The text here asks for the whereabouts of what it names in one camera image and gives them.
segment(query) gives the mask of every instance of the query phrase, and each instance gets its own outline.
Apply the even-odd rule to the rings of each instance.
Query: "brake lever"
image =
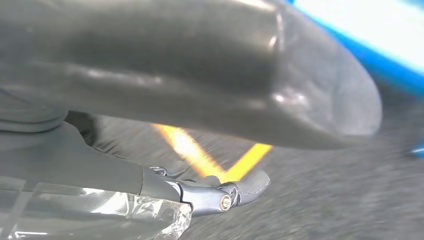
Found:
[[[225,182],[213,187],[191,180],[171,179],[164,175],[168,171],[163,167],[152,169],[167,178],[165,182],[178,192],[181,203],[191,205],[193,217],[221,214],[230,208],[249,204],[258,199],[271,183],[262,170],[249,174],[239,182]]]

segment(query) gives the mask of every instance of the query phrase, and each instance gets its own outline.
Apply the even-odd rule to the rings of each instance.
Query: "asphalt road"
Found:
[[[258,167],[271,186],[255,203],[227,214],[194,218],[183,240],[422,240],[424,160],[408,150],[424,137],[424,105],[384,92],[378,136],[355,148],[274,148]],[[102,117],[101,139],[143,165],[179,157],[147,123]],[[253,143],[190,131],[224,168]],[[188,177],[195,177],[193,171]]]

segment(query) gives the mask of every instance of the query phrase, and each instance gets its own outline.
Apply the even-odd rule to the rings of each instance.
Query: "yellow road marking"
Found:
[[[203,148],[184,129],[154,124],[173,150],[186,160],[201,176],[216,176],[222,183],[225,171],[210,157]]]
[[[272,148],[271,145],[256,143],[226,172],[226,176],[231,181],[240,181]]]
[[[221,183],[240,181],[272,148],[270,145],[257,143],[233,167],[225,171],[184,129],[160,124],[153,126],[199,175],[216,176]]]

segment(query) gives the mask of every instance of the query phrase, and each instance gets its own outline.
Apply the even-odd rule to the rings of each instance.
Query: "bolt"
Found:
[[[220,202],[220,205],[219,206],[221,207],[221,210],[222,211],[224,211],[224,212],[228,211],[230,209],[230,207],[231,207],[231,198],[230,198],[230,196],[229,195],[224,195],[221,198],[221,202]]]

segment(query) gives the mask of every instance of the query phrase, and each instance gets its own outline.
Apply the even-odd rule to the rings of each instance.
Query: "plastic wrap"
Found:
[[[39,183],[0,189],[0,239],[176,240],[190,205],[122,192]]]

